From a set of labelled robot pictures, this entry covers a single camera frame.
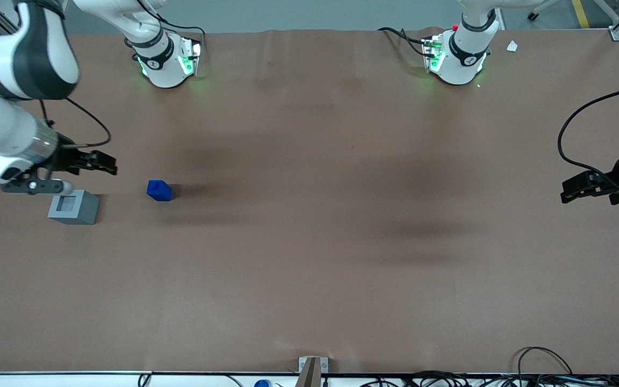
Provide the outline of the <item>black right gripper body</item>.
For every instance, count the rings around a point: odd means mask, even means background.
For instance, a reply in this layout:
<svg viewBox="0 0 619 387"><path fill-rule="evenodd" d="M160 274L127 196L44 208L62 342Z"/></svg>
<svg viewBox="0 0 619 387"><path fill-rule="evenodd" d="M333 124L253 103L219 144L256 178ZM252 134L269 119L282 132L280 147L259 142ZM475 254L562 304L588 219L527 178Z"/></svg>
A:
<svg viewBox="0 0 619 387"><path fill-rule="evenodd" d="M78 148L66 147L74 145L75 143L65 135L58 137L58 144L53 154L53 172L79 175L81 170L93 170L93 166L88 162L89 153L81 152Z"/></svg>

